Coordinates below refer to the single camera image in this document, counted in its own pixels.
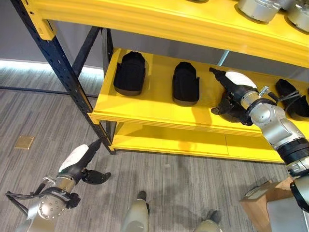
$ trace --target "floor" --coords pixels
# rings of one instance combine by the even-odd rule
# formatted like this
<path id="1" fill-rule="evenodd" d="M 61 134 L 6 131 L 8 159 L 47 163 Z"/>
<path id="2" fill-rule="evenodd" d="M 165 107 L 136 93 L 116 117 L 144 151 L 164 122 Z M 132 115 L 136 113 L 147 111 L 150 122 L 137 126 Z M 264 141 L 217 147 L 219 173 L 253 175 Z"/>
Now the floor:
<path id="1" fill-rule="evenodd" d="M 52 72 L 0 68 L 1 86 L 19 79 L 14 85 L 20 87 L 26 85 L 23 78 L 31 76 L 55 78 Z M 39 88 L 43 81 L 38 81 L 27 87 Z M 57 81 L 44 80 L 44 88 L 60 86 Z M 100 86 L 91 82 L 86 86 L 86 93 L 98 94 Z M 25 217 L 4 197 L 5 192 L 35 190 L 46 174 L 57 174 L 75 147 L 97 136 L 67 95 L 0 89 L 0 106 L 0 224 L 1 231 L 10 232 Z M 19 135 L 35 137 L 30 150 L 14 149 Z M 239 200 L 269 179 L 287 177 L 281 164 L 120 150 L 111 156 L 103 146 L 89 168 L 112 176 L 99 186 L 80 182 L 74 189 L 82 198 L 80 205 L 59 219 L 57 232 L 120 231 L 140 190 L 148 194 L 150 232 L 192 232 L 210 209 L 221 210 L 224 231 L 254 232 Z"/>

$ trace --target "metal canister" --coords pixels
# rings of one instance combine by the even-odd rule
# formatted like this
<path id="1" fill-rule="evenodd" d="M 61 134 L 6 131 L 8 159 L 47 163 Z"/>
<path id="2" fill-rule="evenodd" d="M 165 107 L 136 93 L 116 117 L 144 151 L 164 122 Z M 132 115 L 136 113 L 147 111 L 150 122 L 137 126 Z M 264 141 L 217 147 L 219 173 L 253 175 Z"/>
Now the metal canister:
<path id="1" fill-rule="evenodd" d="M 280 6 L 284 10 L 288 10 L 293 5 L 293 0 L 280 0 Z"/>
<path id="2" fill-rule="evenodd" d="M 297 28 L 309 32 L 309 1 L 307 2 L 295 1 L 288 11 L 288 19 Z"/>
<path id="3" fill-rule="evenodd" d="M 239 0 L 238 7 L 248 17 L 268 23 L 281 5 L 279 0 Z"/>

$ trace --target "yellow shelving unit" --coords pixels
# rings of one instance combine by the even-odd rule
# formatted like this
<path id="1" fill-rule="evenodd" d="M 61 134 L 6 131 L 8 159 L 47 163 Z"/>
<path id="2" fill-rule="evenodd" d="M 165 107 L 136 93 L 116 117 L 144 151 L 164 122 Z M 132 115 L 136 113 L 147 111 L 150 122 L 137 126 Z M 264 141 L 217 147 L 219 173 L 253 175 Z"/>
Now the yellow shelving unit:
<path id="1" fill-rule="evenodd" d="M 216 47 L 309 67 L 308 35 L 283 13 L 267 25 L 239 13 L 235 0 L 23 0 L 42 39 L 55 35 L 46 20 L 112 28 Z"/>
<path id="2" fill-rule="evenodd" d="M 118 123 L 112 149 L 282 162 L 264 138 Z"/>
<path id="3" fill-rule="evenodd" d="M 130 51 L 124 49 L 114 50 L 96 106 L 93 112 L 89 114 L 94 123 L 98 124 L 100 120 L 110 120 L 262 137 L 260 129 L 255 125 L 248 127 L 241 123 L 231 123 L 211 113 L 211 108 L 216 107 L 220 102 L 224 89 L 214 75 L 208 71 L 209 67 L 219 68 L 220 70 L 228 70 L 229 68 L 188 61 L 196 68 L 197 76 L 200 77 L 200 99 L 192 107 L 183 107 L 178 106 L 172 100 L 172 76 L 174 68 L 180 61 L 183 61 L 182 59 L 142 53 L 147 63 L 142 93 L 135 97 L 117 93 L 113 87 L 117 63 L 121 63 L 123 55 L 128 52 Z M 250 77 L 258 88 L 261 89 L 267 85 L 271 90 L 276 91 L 274 85 L 279 77 L 256 72 L 240 72 Z M 307 94 L 308 83 L 299 81 L 291 81 L 291 83 L 302 94 Z M 309 136 L 308 122 L 292 121 L 306 136 Z"/>
<path id="4" fill-rule="evenodd" d="M 101 125 L 93 125 L 110 149 L 190 154 L 227 159 L 281 162 L 256 126 L 230 123 L 211 113 L 221 99 L 223 87 L 208 71 L 210 65 L 190 61 L 200 77 L 200 99 L 195 106 L 181 107 L 172 100 L 172 76 L 183 60 L 143 53 L 146 78 L 135 97 L 122 96 L 113 88 L 117 63 L 128 50 L 115 49 L 104 83 L 92 107 L 78 82 L 79 68 L 88 54 L 93 27 L 73 67 L 56 38 L 52 20 L 105 28 L 106 66 L 112 53 L 109 29 L 118 29 L 186 43 L 230 50 L 247 55 L 309 67 L 309 36 L 293 28 L 282 13 L 268 24 L 258 24 L 237 10 L 236 0 L 11 0 L 31 36 L 84 116 L 117 121 L 111 143 Z M 259 88 L 274 90 L 279 77 L 241 71 Z M 302 94 L 308 83 L 291 81 Z M 309 123 L 293 121 L 309 137 Z"/>

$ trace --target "light strip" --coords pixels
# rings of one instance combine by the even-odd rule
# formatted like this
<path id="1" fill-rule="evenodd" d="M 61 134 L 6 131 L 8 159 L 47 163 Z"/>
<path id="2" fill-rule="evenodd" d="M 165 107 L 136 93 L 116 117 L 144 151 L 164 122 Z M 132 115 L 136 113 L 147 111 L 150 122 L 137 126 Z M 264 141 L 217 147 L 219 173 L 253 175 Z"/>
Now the light strip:
<path id="1" fill-rule="evenodd" d="M 12 68 L 18 70 L 52 71 L 52 67 L 45 62 L 26 62 L 15 60 L 0 60 L 0 69 Z M 103 69 L 83 67 L 82 73 L 92 75 L 104 75 Z"/>

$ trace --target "yellow shelf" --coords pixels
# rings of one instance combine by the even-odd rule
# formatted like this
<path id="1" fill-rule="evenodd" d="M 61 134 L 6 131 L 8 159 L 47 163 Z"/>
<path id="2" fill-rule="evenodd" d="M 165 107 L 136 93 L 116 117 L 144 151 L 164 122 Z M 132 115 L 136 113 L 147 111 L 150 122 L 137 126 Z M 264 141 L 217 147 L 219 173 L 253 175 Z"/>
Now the yellow shelf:
<path id="1" fill-rule="evenodd" d="M 183 107 L 176 105 L 172 100 L 174 68 L 183 60 L 143 53 L 147 68 L 142 93 L 135 97 L 117 93 L 113 87 L 117 63 L 121 62 L 123 55 L 128 52 L 129 50 L 123 49 L 114 51 L 96 106 L 93 113 L 89 114 L 94 123 L 98 124 L 99 120 L 110 120 L 262 137 L 260 129 L 255 125 L 248 127 L 241 123 L 231 123 L 211 113 L 211 108 L 220 102 L 224 89 L 208 71 L 209 67 L 228 70 L 227 67 L 190 61 L 197 70 L 197 76 L 200 77 L 200 99 L 195 106 Z M 256 72 L 241 72 L 250 77 L 260 89 L 267 85 L 275 90 L 274 84 L 279 79 Z M 303 94 L 307 93 L 308 83 L 298 81 L 291 83 Z M 293 122 L 309 137 L 309 122 Z"/>
<path id="2" fill-rule="evenodd" d="M 309 67 L 308 35 L 276 14 L 267 25 L 245 18 L 235 0 L 28 0 L 42 31 L 44 19 L 87 24 L 216 47 Z"/>
<path id="3" fill-rule="evenodd" d="M 282 162 L 264 138 L 117 123 L 112 149 Z"/>

